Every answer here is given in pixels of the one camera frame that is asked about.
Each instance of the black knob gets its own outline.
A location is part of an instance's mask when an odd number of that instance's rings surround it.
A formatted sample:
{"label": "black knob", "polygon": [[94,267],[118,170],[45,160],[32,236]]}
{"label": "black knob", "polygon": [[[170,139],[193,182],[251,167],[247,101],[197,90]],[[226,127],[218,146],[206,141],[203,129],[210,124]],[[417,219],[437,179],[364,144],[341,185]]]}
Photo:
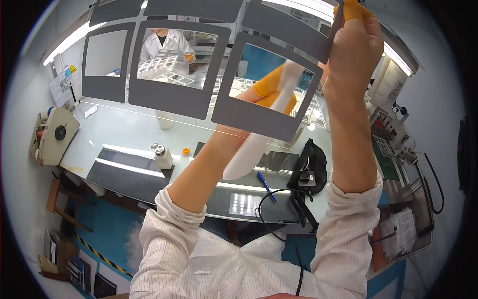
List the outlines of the black knob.
{"label": "black knob", "polygon": [[65,126],[58,126],[55,129],[55,138],[57,140],[63,140],[66,136],[66,128]]}

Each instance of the poster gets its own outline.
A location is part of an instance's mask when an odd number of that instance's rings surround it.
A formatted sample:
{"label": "poster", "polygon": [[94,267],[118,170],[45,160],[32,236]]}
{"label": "poster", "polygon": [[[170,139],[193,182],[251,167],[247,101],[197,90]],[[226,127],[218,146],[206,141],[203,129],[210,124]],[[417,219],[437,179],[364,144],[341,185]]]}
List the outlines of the poster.
{"label": "poster", "polygon": [[408,76],[404,71],[393,60],[390,60],[387,71],[375,95],[370,100],[372,104],[380,107],[384,111],[391,111],[407,78]]}
{"label": "poster", "polygon": [[61,72],[55,79],[53,79],[49,83],[49,86],[50,90],[52,91],[55,104],[59,107],[63,106],[66,101],[68,101],[73,96],[70,90],[70,86],[66,81],[65,72]]}

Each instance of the striped sleeve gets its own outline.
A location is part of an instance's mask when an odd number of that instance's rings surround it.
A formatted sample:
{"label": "striped sleeve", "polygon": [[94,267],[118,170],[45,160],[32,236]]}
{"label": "striped sleeve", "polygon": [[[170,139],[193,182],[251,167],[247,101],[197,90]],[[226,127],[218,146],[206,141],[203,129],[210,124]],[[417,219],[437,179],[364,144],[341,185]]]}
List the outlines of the striped sleeve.
{"label": "striped sleeve", "polygon": [[169,186],[155,198],[157,212],[149,209],[140,232],[143,260],[131,281],[130,298],[165,298],[184,272],[196,242],[196,229],[206,213],[191,213],[171,202]]}
{"label": "striped sleeve", "polygon": [[310,266],[317,278],[319,298],[365,298],[365,274],[372,259],[368,231],[380,219],[377,204],[383,188],[380,174],[375,186],[363,193],[345,194],[330,174],[326,187],[329,210],[317,230],[315,257]]}

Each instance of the pen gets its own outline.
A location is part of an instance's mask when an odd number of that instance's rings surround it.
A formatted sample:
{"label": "pen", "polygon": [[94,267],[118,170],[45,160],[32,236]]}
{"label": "pen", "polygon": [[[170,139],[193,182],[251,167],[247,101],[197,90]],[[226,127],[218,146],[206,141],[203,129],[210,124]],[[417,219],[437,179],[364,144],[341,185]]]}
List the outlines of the pen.
{"label": "pen", "polygon": [[[261,181],[261,183],[264,185],[267,192],[271,193],[271,189],[269,188],[269,185],[267,185],[266,180],[264,179],[264,177],[262,176],[262,174],[259,171],[257,172],[257,177],[259,178],[259,181]],[[273,202],[277,201],[277,198],[275,198],[274,194],[271,194],[271,198],[272,198]]]}

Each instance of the stool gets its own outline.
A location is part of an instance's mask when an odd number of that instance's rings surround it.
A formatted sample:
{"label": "stool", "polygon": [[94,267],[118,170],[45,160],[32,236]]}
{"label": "stool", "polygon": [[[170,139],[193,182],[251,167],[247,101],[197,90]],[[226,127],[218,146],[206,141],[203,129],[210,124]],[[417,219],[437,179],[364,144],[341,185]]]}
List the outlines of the stool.
{"label": "stool", "polygon": [[91,206],[95,205],[94,203],[89,202],[88,200],[82,198],[81,196],[71,192],[70,190],[67,190],[67,189],[63,188],[61,186],[60,180],[55,178],[55,179],[53,179],[52,185],[50,187],[50,194],[48,195],[48,201],[46,203],[46,210],[51,212],[51,213],[57,212],[58,214],[60,214],[60,216],[62,216],[67,221],[71,222],[72,224],[74,224],[76,226],[80,226],[80,227],[84,228],[85,230],[87,230],[89,232],[92,232],[93,231],[92,229],[82,225],[81,223],[78,222],[78,220],[76,220],[76,211],[75,211],[75,217],[73,218],[70,215],[66,214],[62,209],[60,209],[59,207],[56,206],[56,200],[58,198],[58,193],[59,192],[61,192],[61,193],[65,194],[66,196],[74,199],[76,202],[78,202],[78,201],[79,202],[84,202],[84,203],[89,204]]}

